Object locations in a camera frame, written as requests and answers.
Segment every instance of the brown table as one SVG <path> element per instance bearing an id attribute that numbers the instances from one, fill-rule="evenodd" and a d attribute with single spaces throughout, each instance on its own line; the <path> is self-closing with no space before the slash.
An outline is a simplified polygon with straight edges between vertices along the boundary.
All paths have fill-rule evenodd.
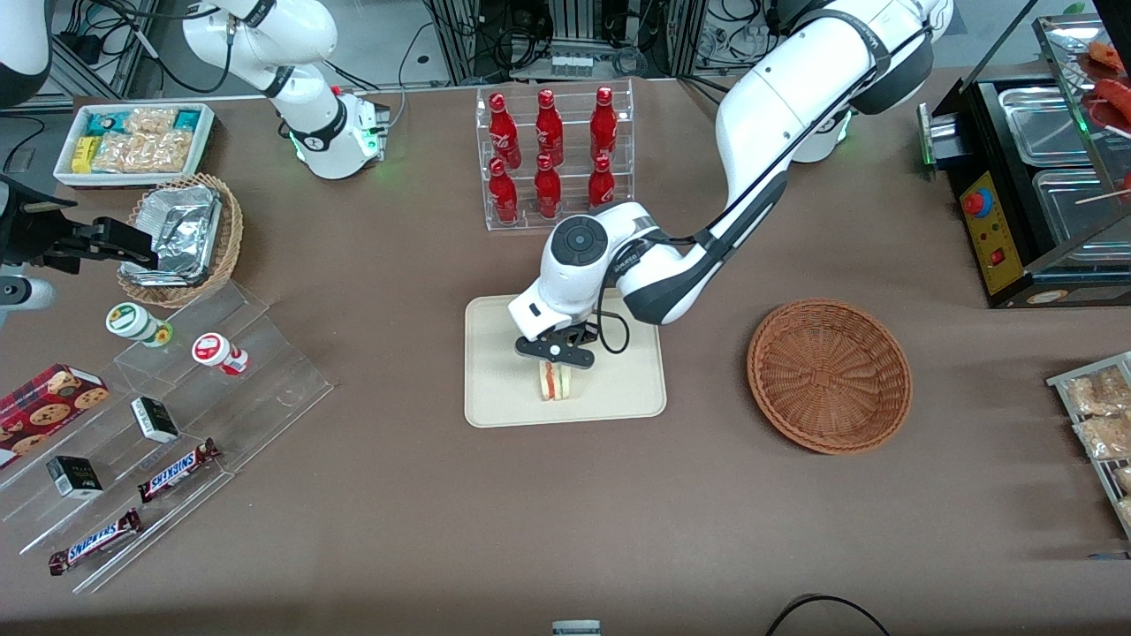
<path id="1" fill-rule="evenodd" d="M 697 230 L 726 191 L 714 105 L 675 81 L 636 89 L 638 198 Z M 266 101 L 213 103 L 207 169 L 247 215 L 235 277 L 340 384 L 97 594 L 72 596 L 0 526 L 0 633 L 547 634 L 593 617 L 610 636 L 761 634 L 806 592 L 900 634 L 1126 631 L 1131 565 L 1083 560 L 1121 549 L 1119 525 L 1043 379 L 1131 349 L 1131 310 L 985 309 L 946 181 L 917 171 L 913 105 L 795 167 L 662 329 L 661 416 L 478 430 L 464 308 L 529 284 L 544 239 L 485 231 L 473 98 L 413 93 L 389 161 L 340 182 L 295 161 Z M 76 197 L 79 217 L 124 216 L 137 192 Z M 123 298 L 113 266 L 84 269 L 43 273 L 58 307 L 8 319 L 0 388 L 122 349 L 101 324 Z M 806 296 L 872 312 L 910 360 L 910 416 L 874 453 L 794 446 L 746 388 L 758 321 Z M 867 629 L 810 607 L 782 634 Z"/>

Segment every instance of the coca-cola bottle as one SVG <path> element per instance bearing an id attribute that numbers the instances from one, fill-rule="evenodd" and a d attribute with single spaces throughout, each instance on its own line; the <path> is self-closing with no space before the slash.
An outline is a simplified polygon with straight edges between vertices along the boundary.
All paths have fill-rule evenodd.
<path id="1" fill-rule="evenodd" d="M 507 174 L 507 166 L 501 157 L 491 157 L 487 164 L 491 170 L 491 180 L 487 189 L 491 191 L 491 205 L 495 208 L 495 216 L 503 225 L 513 225 L 518 221 L 518 191 L 515 182 Z"/>
<path id="2" fill-rule="evenodd" d="M 538 192 L 538 214 L 544 218 L 556 218 L 562 203 L 562 180 L 554 170 L 549 154 L 538 155 L 538 173 L 534 177 L 534 189 Z"/>
<path id="3" fill-rule="evenodd" d="M 507 112 L 507 101 L 502 93 L 492 93 L 487 98 L 491 106 L 491 145 L 495 155 L 507 162 L 507 166 L 517 170 L 523 165 L 523 152 L 518 149 L 518 127 L 515 118 Z"/>
<path id="4" fill-rule="evenodd" d="M 566 161 L 566 138 L 562 132 L 562 115 L 554 106 L 554 92 L 549 88 L 538 91 L 538 119 L 534 122 L 538 132 L 538 153 L 550 155 L 554 165 Z"/>
<path id="5" fill-rule="evenodd" d="M 608 155 L 597 155 L 593 162 L 593 174 L 589 175 L 589 207 L 597 207 L 613 200 L 613 188 L 616 180 L 608 172 Z"/>
<path id="6" fill-rule="evenodd" d="M 597 88 L 597 108 L 589 120 L 589 155 L 594 161 L 602 154 L 613 156 L 616 151 L 616 111 L 613 110 L 613 89 Z"/>

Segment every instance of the red cookie box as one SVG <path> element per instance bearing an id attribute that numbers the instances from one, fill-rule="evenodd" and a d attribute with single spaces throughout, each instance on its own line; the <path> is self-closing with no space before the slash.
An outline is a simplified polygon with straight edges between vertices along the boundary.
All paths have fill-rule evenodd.
<path id="1" fill-rule="evenodd" d="M 102 378 L 52 364 L 0 398 L 0 469 L 26 455 L 109 395 Z"/>

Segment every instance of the brown wicker basket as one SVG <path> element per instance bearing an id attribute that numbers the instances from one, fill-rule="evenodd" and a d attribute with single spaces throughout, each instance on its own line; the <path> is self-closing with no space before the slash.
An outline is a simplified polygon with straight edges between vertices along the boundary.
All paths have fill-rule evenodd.
<path id="1" fill-rule="evenodd" d="M 750 341 L 746 379 L 783 435 L 830 455 L 877 448 L 912 404 L 910 368 L 896 338 L 867 313 L 828 299 L 767 316 Z"/>
<path id="2" fill-rule="evenodd" d="M 126 290 L 126 293 L 133 300 L 146 303 L 178 309 L 184 307 L 190 300 L 204 294 L 208 290 L 223 285 L 232 276 L 235 269 L 235 261 L 240 258 L 240 241 L 243 239 L 243 212 L 240 209 L 240 201 L 235 200 L 232 190 L 219 179 L 210 174 L 193 174 L 188 179 L 179 179 L 162 183 L 150 192 L 170 188 L 187 188 L 189 186 L 208 186 L 224 199 L 224 207 L 221 210 L 219 227 L 216 230 L 216 246 L 213 249 L 211 272 L 204 283 L 196 287 L 143 287 L 135 285 L 121 274 L 118 275 L 118 284 Z M 138 210 L 141 201 L 149 196 L 147 192 L 141 200 L 133 206 L 133 214 L 130 215 L 130 225 L 138 218 Z"/>

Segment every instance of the red button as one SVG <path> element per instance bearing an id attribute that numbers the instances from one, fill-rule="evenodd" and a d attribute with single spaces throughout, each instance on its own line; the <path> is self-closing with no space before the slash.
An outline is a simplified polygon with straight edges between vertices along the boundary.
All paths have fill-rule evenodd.
<path id="1" fill-rule="evenodd" d="M 966 195 L 966 198 L 962 199 L 962 212 L 969 214 L 970 216 L 975 216 L 982 212 L 982 208 L 984 208 L 985 205 L 985 198 L 978 192 Z"/>

